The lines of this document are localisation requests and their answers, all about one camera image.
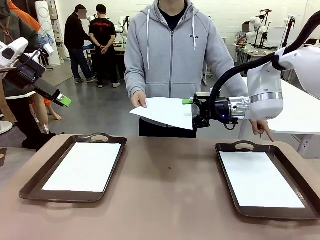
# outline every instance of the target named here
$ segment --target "person's left hand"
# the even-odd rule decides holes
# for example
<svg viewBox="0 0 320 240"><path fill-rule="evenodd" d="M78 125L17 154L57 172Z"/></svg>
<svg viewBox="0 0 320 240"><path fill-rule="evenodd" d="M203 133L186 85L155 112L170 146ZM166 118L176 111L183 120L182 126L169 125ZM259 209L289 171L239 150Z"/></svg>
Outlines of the person's left hand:
<svg viewBox="0 0 320 240"><path fill-rule="evenodd" d="M262 135L266 132L269 139L274 142L274 137L269 129L268 122L266 120L250 120L252 125L253 134L257 136L258 134Z"/></svg>
<svg viewBox="0 0 320 240"><path fill-rule="evenodd" d="M108 48L105 47L101 50L101 54L106 54L107 51L108 51Z"/></svg>

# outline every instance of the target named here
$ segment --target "white round base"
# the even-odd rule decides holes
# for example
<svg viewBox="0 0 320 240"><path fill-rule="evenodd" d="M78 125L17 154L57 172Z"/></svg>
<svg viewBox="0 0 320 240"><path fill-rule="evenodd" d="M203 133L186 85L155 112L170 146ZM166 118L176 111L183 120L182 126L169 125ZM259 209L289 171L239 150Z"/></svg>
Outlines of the white round base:
<svg viewBox="0 0 320 240"><path fill-rule="evenodd" d="M13 124L9 121L0 121L0 134L4 134L13 128Z"/></svg>

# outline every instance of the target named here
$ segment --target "zipper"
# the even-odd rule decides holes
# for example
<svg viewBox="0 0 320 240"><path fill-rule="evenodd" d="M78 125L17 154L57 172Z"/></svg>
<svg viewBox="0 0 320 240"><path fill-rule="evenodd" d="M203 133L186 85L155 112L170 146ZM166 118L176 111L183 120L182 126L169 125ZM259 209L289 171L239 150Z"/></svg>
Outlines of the zipper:
<svg viewBox="0 0 320 240"><path fill-rule="evenodd" d="M169 80L169 98L171 98L171 90L172 90L172 65L174 60L174 33L175 31L171 31L171 62L170 62L170 80Z"/></svg>

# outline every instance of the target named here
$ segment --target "hoodie pocket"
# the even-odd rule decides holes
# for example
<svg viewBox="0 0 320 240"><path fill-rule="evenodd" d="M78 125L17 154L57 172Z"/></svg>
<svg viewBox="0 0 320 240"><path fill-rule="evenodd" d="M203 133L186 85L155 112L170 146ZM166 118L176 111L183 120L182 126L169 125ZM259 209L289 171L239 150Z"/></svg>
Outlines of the hoodie pocket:
<svg viewBox="0 0 320 240"><path fill-rule="evenodd" d="M196 93L194 83L173 83L171 97L174 99L189 99Z"/></svg>
<svg viewBox="0 0 320 240"><path fill-rule="evenodd" d="M145 94L147 98L168 98L169 84L147 83L145 85Z"/></svg>

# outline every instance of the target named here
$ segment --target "held white paper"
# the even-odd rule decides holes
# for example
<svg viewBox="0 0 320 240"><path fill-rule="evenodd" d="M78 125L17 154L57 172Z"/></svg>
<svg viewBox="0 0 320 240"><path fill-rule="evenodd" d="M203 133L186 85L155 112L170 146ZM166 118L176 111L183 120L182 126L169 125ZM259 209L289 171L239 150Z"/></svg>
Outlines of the held white paper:
<svg viewBox="0 0 320 240"><path fill-rule="evenodd" d="M42 190L102 193L120 148L118 143L76 143Z"/></svg>
<svg viewBox="0 0 320 240"><path fill-rule="evenodd" d="M193 129L192 105L183 105L178 98L154 97L146 99L147 108L142 106L130 113L146 119L181 129Z"/></svg>
<svg viewBox="0 0 320 240"><path fill-rule="evenodd" d="M305 208L266 153L220 155L241 207Z"/></svg>

